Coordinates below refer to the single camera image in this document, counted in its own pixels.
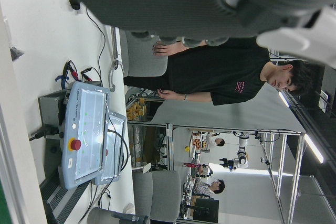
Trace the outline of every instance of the ceiling light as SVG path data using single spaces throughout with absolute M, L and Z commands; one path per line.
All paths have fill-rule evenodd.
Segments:
M 288 102 L 286 101 L 284 95 L 283 95 L 281 92 L 279 92 L 279 96 L 280 96 L 280 98 L 282 99 L 283 103 L 284 103 L 287 107 L 289 107 Z
M 311 148 L 311 150 L 314 152 L 317 159 L 322 164 L 324 158 L 323 158 L 322 154 L 320 153 L 320 151 L 317 149 L 316 145 L 313 143 L 313 141 L 310 139 L 310 137 L 307 134 L 304 135 L 304 139 L 306 140 L 306 142 L 309 145 L 309 147 Z

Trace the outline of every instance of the robotic hand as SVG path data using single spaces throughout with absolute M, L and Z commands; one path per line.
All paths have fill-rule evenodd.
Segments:
M 237 168 L 247 168 L 248 160 L 245 152 L 245 146 L 248 144 L 249 136 L 245 135 L 243 132 L 239 135 L 239 150 L 237 152 L 238 158 L 228 160 L 227 158 L 221 158 L 220 161 L 223 161 L 222 166 L 229 168 L 230 172 Z

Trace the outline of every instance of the power cord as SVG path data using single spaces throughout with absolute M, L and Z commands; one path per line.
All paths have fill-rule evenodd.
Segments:
M 98 30 L 101 32 L 101 34 L 103 35 L 104 37 L 104 45 L 100 51 L 100 54 L 99 54 L 99 57 L 98 57 L 98 69 L 99 69 L 99 76 L 100 76 L 100 81 L 101 81 L 101 68 L 100 68 L 100 57 L 104 51 L 104 48 L 105 48 L 105 44 L 106 44 L 106 37 L 105 37 L 105 34 L 103 33 L 103 31 L 100 29 L 100 27 L 98 26 L 98 24 L 90 17 L 89 15 L 89 12 L 88 12 L 88 8 L 86 7 L 86 14 L 87 16 L 89 17 L 89 19 L 96 25 L 96 27 L 98 28 Z

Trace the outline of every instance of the man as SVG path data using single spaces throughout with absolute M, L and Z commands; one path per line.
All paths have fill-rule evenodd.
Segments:
M 293 95 L 310 88 L 310 71 L 303 61 L 275 66 L 268 50 L 259 47 L 255 38 L 229 39 L 217 47 L 204 45 L 189 49 L 181 42 L 157 44 L 153 48 L 155 55 L 170 55 L 166 73 L 160 77 L 125 77 L 124 83 L 158 90 L 164 99 L 213 105 L 248 101 L 265 82 Z
M 207 134 L 206 143 L 207 143 L 208 148 L 211 149 L 215 146 L 224 146 L 225 141 L 222 138 L 214 138 L 214 137 L 211 137 L 211 134 Z
M 214 194 L 220 194 L 224 188 L 225 183 L 222 179 L 213 181 L 211 185 L 209 185 L 197 177 L 193 187 L 193 195 L 206 195 L 213 198 Z

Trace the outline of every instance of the striped shirt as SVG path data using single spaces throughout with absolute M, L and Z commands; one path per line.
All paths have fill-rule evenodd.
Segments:
M 209 189 L 209 184 L 201 181 L 199 177 L 196 178 L 193 188 L 194 194 L 204 194 L 213 197 L 213 192 Z

